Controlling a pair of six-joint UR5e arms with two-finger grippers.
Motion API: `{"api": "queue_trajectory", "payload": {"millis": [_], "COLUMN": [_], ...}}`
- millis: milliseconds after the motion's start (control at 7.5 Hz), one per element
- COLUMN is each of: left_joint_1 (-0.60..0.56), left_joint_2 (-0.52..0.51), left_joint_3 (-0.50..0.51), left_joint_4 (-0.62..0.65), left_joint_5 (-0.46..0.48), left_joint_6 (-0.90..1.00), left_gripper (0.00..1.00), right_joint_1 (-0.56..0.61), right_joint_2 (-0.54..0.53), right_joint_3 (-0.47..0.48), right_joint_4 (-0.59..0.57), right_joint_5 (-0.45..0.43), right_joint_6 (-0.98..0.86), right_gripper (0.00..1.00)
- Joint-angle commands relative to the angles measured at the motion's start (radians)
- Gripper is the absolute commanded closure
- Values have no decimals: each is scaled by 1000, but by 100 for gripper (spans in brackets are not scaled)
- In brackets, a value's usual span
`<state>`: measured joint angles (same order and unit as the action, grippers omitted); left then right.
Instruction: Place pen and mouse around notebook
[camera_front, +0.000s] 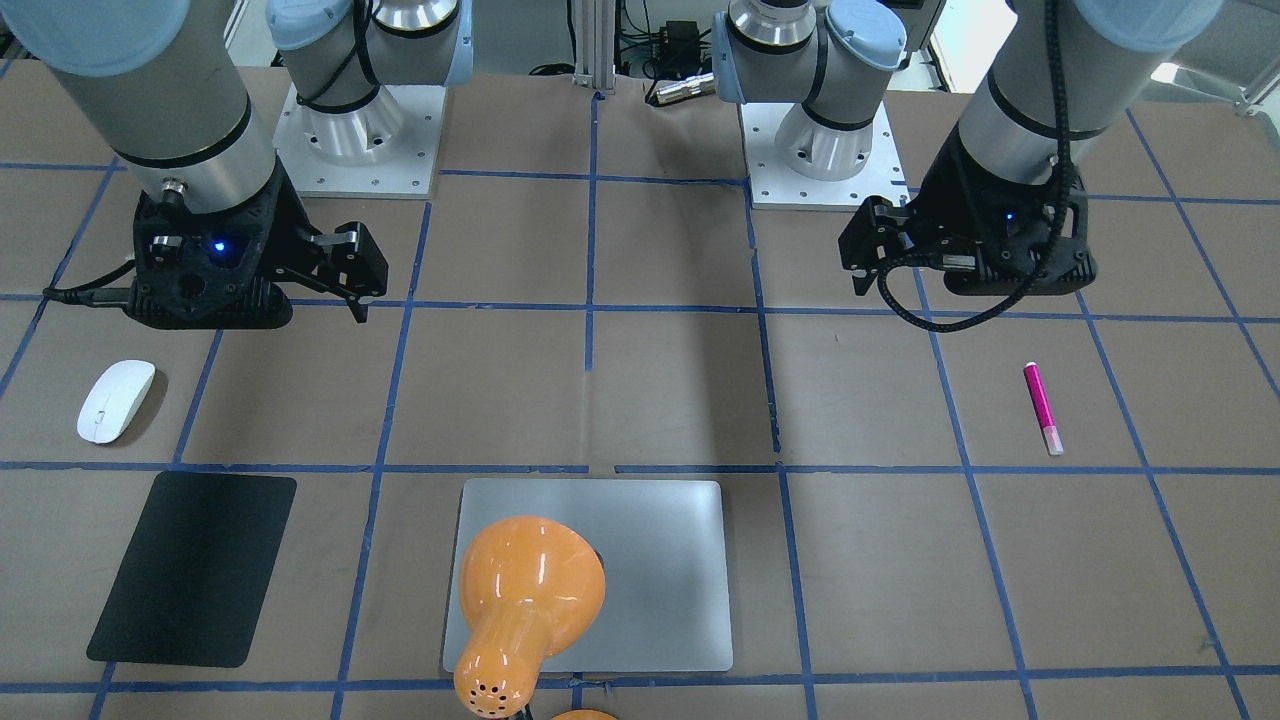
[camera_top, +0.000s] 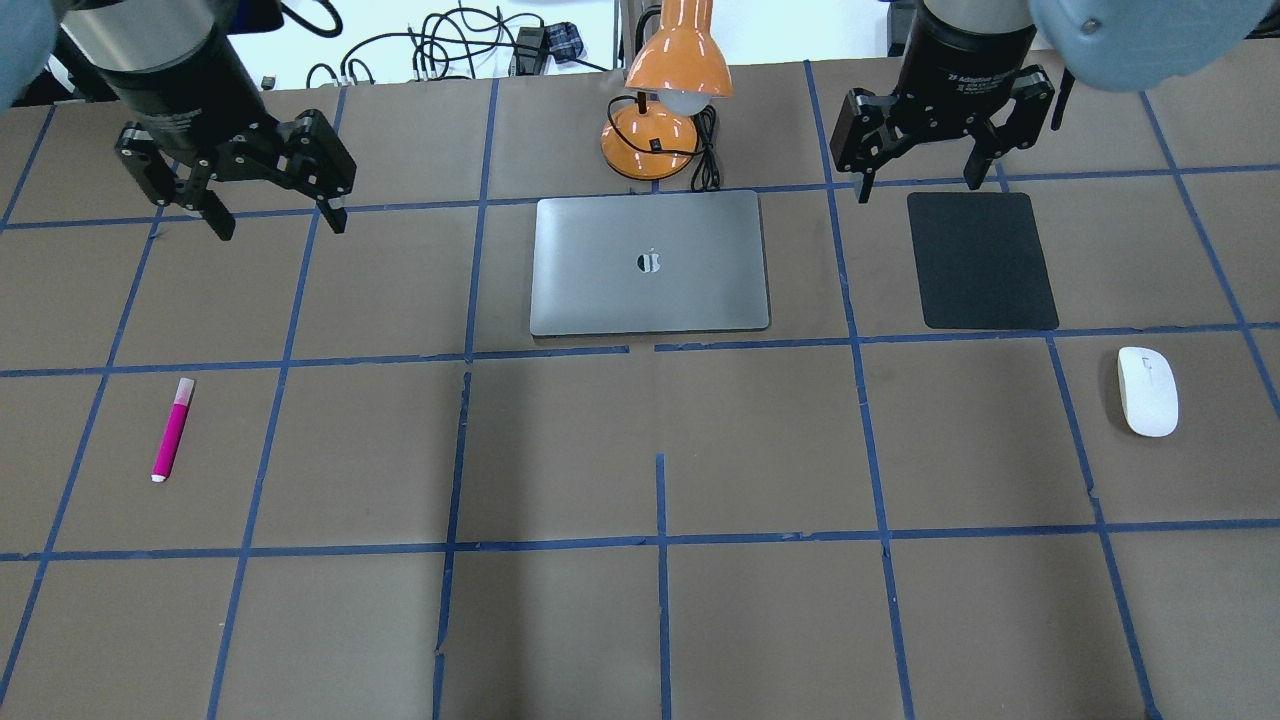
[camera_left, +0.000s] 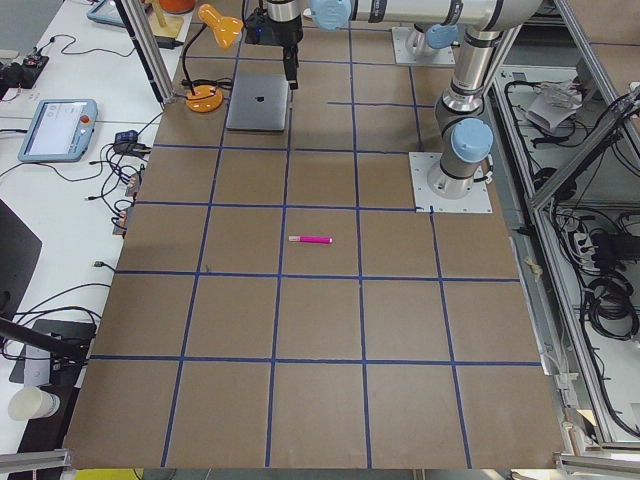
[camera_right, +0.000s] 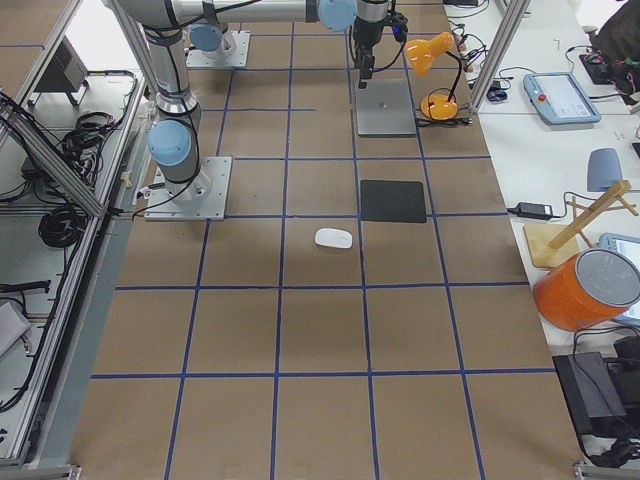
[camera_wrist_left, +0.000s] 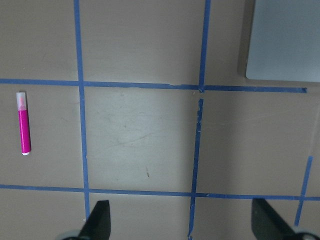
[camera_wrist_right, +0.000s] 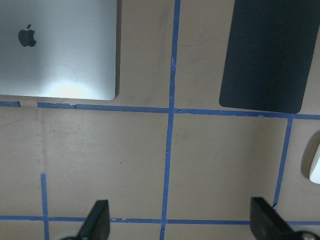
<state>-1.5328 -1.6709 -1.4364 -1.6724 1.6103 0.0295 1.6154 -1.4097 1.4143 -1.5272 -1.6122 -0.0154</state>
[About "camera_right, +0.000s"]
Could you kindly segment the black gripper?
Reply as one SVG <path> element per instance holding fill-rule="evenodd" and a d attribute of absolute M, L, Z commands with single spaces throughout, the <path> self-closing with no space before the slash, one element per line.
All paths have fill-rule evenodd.
<path fill-rule="evenodd" d="M 365 89 L 374 70 L 374 47 L 381 41 L 386 25 L 386 14 L 375 19 L 357 17 L 351 29 L 351 53 L 354 66 L 358 68 L 358 88 Z"/>

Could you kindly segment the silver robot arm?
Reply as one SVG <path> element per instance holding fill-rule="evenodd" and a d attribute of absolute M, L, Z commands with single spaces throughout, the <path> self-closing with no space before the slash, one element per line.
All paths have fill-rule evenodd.
<path fill-rule="evenodd" d="M 165 179 L 171 202 L 192 203 L 211 189 L 199 153 L 198 127 L 201 108 L 191 90 L 183 51 L 183 33 L 205 33 L 196 45 L 212 40 L 216 51 L 227 35 L 233 13 L 256 18 L 257 1 L 107 1 L 139 65 L 150 72 L 160 117 L 147 137 L 149 151 Z"/>
<path fill-rule="evenodd" d="M 374 48 L 395 13 L 390 1 L 175 1 L 179 20 L 204 17 L 214 22 L 305 22 L 321 23 L 334 32 L 348 30 L 352 41 L 358 87 L 364 89 L 378 69 Z"/>

